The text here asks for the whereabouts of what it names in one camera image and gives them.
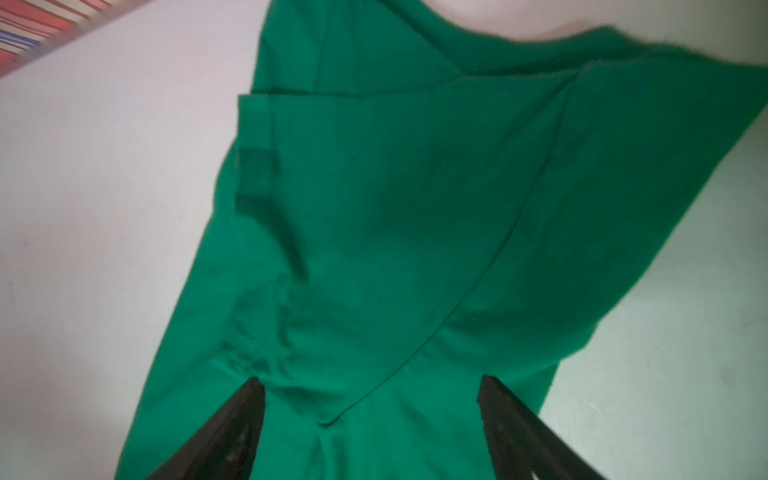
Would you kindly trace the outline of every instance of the green t-shirt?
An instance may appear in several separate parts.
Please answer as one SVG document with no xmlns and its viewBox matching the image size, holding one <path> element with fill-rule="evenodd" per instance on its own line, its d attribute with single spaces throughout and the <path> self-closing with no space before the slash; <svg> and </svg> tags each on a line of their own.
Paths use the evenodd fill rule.
<svg viewBox="0 0 768 480">
<path fill-rule="evenodd" d="M 611 28 L 273 0 L 117 479 L 251 376 L 254 478 L 494 478 L 482 374 L 539 409 L 766 101 L 766 68 Z"/>
</svg>

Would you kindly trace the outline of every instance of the folded garment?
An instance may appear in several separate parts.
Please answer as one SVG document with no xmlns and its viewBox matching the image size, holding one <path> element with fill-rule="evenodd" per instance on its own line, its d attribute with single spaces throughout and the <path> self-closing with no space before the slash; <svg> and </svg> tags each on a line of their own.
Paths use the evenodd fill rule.
<svg viewBox="0 0 768 480">
<path fill-rule="evenodd" d="M 482 375 L 539 409 L 766 101 L 768 68 L 612 28 L 273 0 L 117 478 L 251 376 L 254 478 L 494 478 Z"/>
</svg>

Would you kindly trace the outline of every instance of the striped fabric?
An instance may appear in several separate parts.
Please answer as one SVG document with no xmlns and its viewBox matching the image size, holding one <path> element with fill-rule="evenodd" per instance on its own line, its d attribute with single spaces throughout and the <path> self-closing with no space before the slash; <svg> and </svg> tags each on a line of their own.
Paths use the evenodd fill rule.
<svg viewBox="0 0 768 480">
<path fill-rule="evenodd" d="M 0 76 L 149 0 L 0 0 Z"/>
</svg>

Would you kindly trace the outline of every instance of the green fabric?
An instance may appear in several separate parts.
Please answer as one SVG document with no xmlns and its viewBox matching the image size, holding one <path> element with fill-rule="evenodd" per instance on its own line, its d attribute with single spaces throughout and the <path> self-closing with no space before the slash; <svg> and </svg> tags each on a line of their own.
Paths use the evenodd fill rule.
<svg viewBox="0 0 768 480">
<path fill-rule="evenodd" d="M 539 409 L 766 100 L 768 69 L 610 28 L 522 44 L 416 0 L 274 0 L 117 478 L 250 376 L 254 478 L 494 478 L 481 375 Z"/>
</svg>

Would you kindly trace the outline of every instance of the white surface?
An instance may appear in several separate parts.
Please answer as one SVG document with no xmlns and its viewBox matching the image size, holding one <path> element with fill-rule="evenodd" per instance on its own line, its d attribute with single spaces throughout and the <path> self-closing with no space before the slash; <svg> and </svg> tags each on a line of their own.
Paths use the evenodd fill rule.
<svg viewBox="0 0 768 480">
<path fill-rule="evenodd" d="M 768 63 L 755 0 L 431 0 Z M 266 0 L 157 0 L 0 79 L 0 478 L 109 478 L 210 213 Z M 543 416 L 613 480 L 768 472 L 768 114 Z"/>
</svg>

